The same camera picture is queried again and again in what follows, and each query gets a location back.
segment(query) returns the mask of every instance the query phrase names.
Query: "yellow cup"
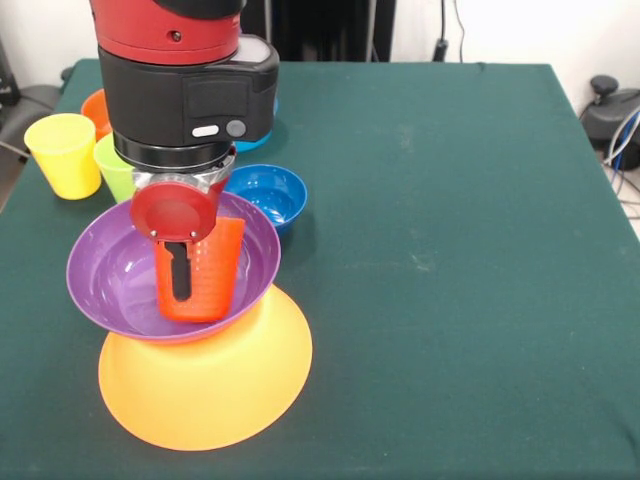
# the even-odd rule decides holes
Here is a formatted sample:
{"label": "yellow cup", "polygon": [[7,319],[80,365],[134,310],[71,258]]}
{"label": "yellow cup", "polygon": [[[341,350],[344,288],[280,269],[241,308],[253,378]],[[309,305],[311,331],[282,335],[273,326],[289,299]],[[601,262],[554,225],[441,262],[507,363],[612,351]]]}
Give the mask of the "yellow cup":
{"label": "yellow cup", "polygon": [[76,113],[59,113],[38,120],[24,134],[24,143],[49,185],[61,198],[79,200],[100,188],[93,160],[96,127]]}

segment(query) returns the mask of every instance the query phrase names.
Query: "white button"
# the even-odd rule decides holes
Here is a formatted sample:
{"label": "white button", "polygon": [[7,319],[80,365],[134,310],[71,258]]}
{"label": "white button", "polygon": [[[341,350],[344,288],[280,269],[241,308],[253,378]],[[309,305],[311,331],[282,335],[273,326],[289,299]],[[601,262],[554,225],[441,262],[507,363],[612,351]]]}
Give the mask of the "white button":
{"label": "white button", "polygon": [[210,137],[211,135],[217,135],[219,131],[220,127],[217,125],[207,125],[206,127],[194,128],[191,134],[197,138]]}

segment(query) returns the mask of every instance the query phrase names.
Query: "blue bowl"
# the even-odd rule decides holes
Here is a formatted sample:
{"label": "blue bowl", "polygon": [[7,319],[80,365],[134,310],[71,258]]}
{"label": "blue bowl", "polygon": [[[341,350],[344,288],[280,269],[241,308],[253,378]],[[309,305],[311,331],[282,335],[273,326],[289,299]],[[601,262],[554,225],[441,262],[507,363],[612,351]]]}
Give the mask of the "blue bowl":
{"label": "blue bowl", "polygon": [[236,151],[238,153],[250,152],[251,150],[255,150],[258,147],[261,147],[271,138],[271,134],[273,132],[267,133],[264,137],[262,137],[257,142],[236,142]]}
{"label": "blue bowl", "polygon": [[289,231],[307,203],[307,187],[302,179],[291,170],[275,165],[237,168],[225,190],[259,207],[279,235]]}

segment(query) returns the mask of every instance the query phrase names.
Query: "orange cup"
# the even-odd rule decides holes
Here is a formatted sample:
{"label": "orange cup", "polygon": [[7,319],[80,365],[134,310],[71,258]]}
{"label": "orange cup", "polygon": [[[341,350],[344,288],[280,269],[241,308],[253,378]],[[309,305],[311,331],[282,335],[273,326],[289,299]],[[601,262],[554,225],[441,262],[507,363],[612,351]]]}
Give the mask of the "orange cup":
{"label": "orange cup", "polygon": [[187,245],[191,296],[184,301],[173,296],[173,255],[164,242],[156,242],[158,309],[165,317],[177,322],[212,322],[229,313],[244,225],[242,218],[218,217],[207,238]]}
{"label": "orange cup", "polygon": [[107,99],[104,88],[93,93],[82,104],[80,112],[89,117],[96,126],[96,142],[105,135],[111,133],[111,123],[109,122],[109,111],[107,110]]}

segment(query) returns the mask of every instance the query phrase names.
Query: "lime green cup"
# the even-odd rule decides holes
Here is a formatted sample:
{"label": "lime green cup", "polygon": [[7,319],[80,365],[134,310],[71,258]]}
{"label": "lime green cup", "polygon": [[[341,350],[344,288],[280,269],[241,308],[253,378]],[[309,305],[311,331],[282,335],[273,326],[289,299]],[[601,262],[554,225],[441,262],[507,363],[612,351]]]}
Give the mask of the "lime green cup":
{"label": "lime green cup", "polygon": [[131,175],[133,167],[124,162],[116,153],[113,147],[113,133],[104,136],[96,143],[93,158],[100,167],[102,176],[116,202],[122,203],[129,200],[136,190]]}

